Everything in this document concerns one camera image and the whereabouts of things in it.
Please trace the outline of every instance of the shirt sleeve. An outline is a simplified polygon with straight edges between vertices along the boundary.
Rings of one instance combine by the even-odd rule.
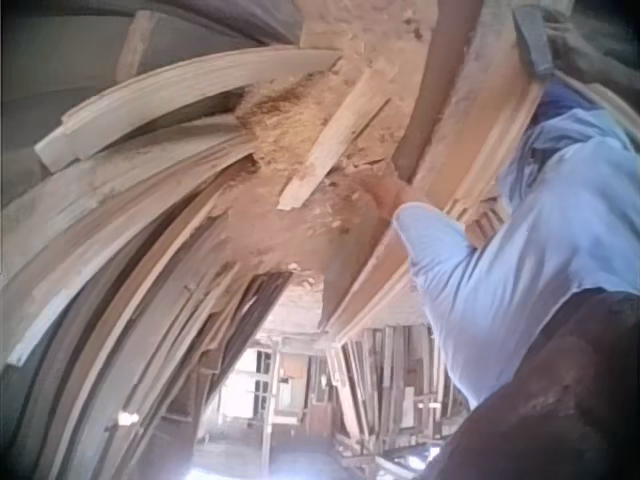
[[[393,216],[410,260],[411,273],[427,301],[454,295],[475,248],[461,225],[426,203],[402,205]]]

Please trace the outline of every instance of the wooden stick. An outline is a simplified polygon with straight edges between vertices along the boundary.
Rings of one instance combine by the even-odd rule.
[[[116,64],[116,82],[124,82],[138,74],[140,61],[147,49],[151,30],[153,30],[157,18],[158,14],[150,10],[136,12]]]
[[[389,95],[387,80],[365,71],[311,149],[309,158],[280,195],[279,210],[300,208],[340,159],[351,142],[380,111]]]

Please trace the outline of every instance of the curved wooden board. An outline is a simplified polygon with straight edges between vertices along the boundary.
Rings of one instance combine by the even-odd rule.
[[[238,132],[232,115],[204,118],[134,138],[47,178],[2,211],[3,285],[107,199]]]
[[[252,151],[252,138],[238,134],[112,198],[58,235],[2,290],[2,365],[24,362],[73,296],[136,233]]]
[[[69,375],[51,424],[38,471],[57,472],[64,449],[95,379],[131,316],[178,249],[206,219],[222,186],[236,173],[231,167],[216,178],[171,224],[140,261],[97,323]]]
[[[62,117],[66,149],[36,152],[51,171],[86,159],[134,128],[212,95],[276,77],[329,68],[338,53],[295,47],[250,48],[187,60],[132,78],[71,109]],[[54,137],[60,132],[54,131]]]
[[[155,227],[154,222],[134,237],[84,286],[69,311],[60,319],[42,366],[33,382],[33,394],[26,401],[18,435],[11,446],[12,465],[30,478],[49,427],[49,416],[56,405],[56,393],[73,361],[76,345],[84,341],[88,329],[106,308],[115,293],[116,280],[130,263]]]

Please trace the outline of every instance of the person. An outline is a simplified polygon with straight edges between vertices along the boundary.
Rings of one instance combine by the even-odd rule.
[[[546,20],[560,68],[637,101],[637,73]],[[358,181],[472,408],[420,478],[640,478],[640,161],[612,118],[550,82],[499,178],[511,217],[480,249],[397,178]]]

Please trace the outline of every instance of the hand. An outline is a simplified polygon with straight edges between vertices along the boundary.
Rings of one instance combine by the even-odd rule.
[[[587,43],[565,14],[545,8],[543,18],[556,67],[581,82],[599,82],[606,57]]]
[[[356,172],[351,175],[351,178],[373,199],[380,215],[388,220],[391,220],[401,205],[407,202],[425,201],[422,195],[396,175],[383,176],[367,170]]]

